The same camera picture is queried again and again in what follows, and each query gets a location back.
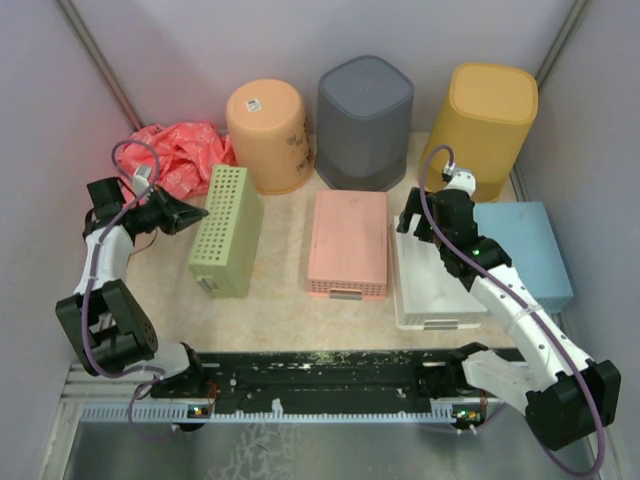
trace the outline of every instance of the pink plastic box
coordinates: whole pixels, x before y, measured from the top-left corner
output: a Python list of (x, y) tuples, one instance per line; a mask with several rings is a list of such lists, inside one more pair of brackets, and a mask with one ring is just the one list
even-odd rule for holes
[(387, 295), (387, 194), (316, 195), (307, 292), (381, 301)]

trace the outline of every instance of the gray wall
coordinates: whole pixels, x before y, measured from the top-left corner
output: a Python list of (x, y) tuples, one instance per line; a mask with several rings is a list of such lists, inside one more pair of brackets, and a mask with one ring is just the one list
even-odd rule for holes
[(146, 122), (225, 124), (229, 95), (277, 77), (313, 121), (320, 76), (379, 55), (416, 86), (414, 130), (430, 130), (454, 68), (495, 62), (535, 74), (571, 0), (74, 0)]
[(0, 58), (0, 478), (32, 480), (74, 358), (54, 306), (84, 262), (84, 184), (129, 132), (51, 0), (0, 4)]
[(579, 345), (622, 371), (616, 430), (640, 474), (638, 25), (637, 1), (593, 2), (542, 88), (519, 164), (570, 270), (565, 320)]

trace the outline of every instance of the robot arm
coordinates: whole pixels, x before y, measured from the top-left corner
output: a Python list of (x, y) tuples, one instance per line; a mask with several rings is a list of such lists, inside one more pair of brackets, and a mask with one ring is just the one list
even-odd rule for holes
[[(140, 167), (134, 175), (132, 183), (139, 192), (148, 186), (149, 173), (148, 167)], [(90, 279), (94, 249), (107, 224), (122, 210), (125, 199), (115, 177), (91, 183), (87, 188), (93, 209), (85, 218), (84, 271), (73, 295), (56, 304), (56, 316), (85, 370), (97, 375), (83, 346), (82, 301)], [(106, 371), (118, 374), (144, 361), (145, 367), (162, 369), (165, 382), (187, 374), (190, 378), (197, 377), (193, 373), (202, 367), (195, 352), (187, 345), (158, 339), (149, 318), (127, 288), (125, 278), (137, 235), (156, 228), (175, 235), (207, 214), (206, 210), (181, 202), (156, 187), (144, 203), (131, 208), (102, 240), (90, 293), (88, 323), (91, 352)]]
[(594, 432), (594, 421), (578, 382), (564, 357), (532, 317), (535, 313), (582, 373), (602, 424), (611, 424), (621, 380), (616, 367), (608, 360), (596, 363), (577, 347), (529, 293), (500, 245), (478, 235), (473, 220), (471, 195), (475, 179), (471, 172), (451, 165), (445, 168), (443, 178), (449, 182), (444, 190), (427, 196), (436, 225), (456, 248), (515, 291), (527, 305), (520, 306), (493, 280), (482, 276), (440, 241), (424, 216), (419, 189), (412, 189), (397, 231), (408, 233), (413, 215), (421, 215), (414, 235), (438, 247), (447, 271), (498, 319), (527, 362), (526, 367), (514, 365), (484, 345), (474, 343), (452, 355), (448, 381), (453, 381), (459, 390), (477, 388), (491, 392), (514, 407), (525, 416), (538, 440), (551, 450)]

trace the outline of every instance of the beige floor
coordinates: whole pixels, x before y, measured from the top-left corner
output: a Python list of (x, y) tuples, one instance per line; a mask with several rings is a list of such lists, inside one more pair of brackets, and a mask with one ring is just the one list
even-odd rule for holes
[[(417, 163), (427, 137), (411, 136), (407, 175), (389, 192), (390, 218), (402, 211), (417, 183)], [(449, 348), (472, 341), (512, 345), (492, 319), (474, 330), (400, 330), (391, 289), (383, 303), (309, 297), (304, 275), (315, 192), (322, 188), (327, 186), (314, 172), (295, 192), (262, 197), (264, 222), (247, 298), (212, 300), (197, 285), (187, 269), (197, 227), (175, 237), (160, 234), (151, 248), (132, 257), (127, 285), (158, 335), (198, 351)], [(501, 201), (515, 201), (511, 185)], [(147, 242), (141, 237), (136, 243), (140, 247)]]

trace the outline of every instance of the red plastic bag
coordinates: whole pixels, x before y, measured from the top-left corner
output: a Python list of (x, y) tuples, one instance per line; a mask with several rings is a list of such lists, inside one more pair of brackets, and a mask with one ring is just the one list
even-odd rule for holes
[[(157, 184), (178, 199), (205, 195), (214, 165), (236, 165), (229, 136), (220, 136), (209, 122), (150, 125), (131, 138), (148, 143), (158, 152), (161, 170)], [(129, 175), (140, 165), (155, 165), (151, 152), (136, 144), (124, 145), (116, 160)], [(125, 192), (125, 197), (131, 200), (132, 195)]]

